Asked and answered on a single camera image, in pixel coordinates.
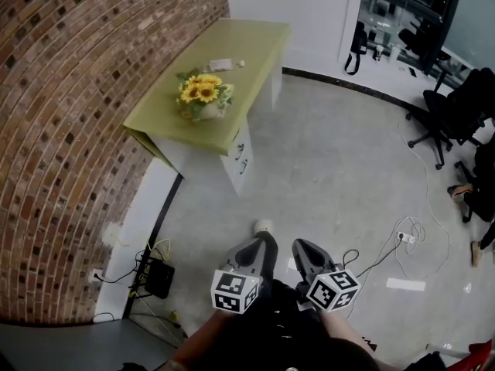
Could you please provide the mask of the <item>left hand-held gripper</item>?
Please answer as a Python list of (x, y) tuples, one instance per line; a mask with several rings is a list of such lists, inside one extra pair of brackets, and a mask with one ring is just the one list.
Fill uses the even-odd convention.
[(264, 282), (265, 254), (266, 244), (261, 239), (247, 240), (228, 250), (214, 271), (210, 288), (215, 309), (242, 315), (253, 305)]

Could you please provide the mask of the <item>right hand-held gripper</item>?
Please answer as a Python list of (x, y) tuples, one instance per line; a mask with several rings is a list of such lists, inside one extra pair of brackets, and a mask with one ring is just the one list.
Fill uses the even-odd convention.
[(301, 304), (332, 312), (353, 304), (361, 284), (342, 264), (336, 264), (320, 246), (301, 238), (292, 244), (296, 269), (302, 280), (295, 289)]

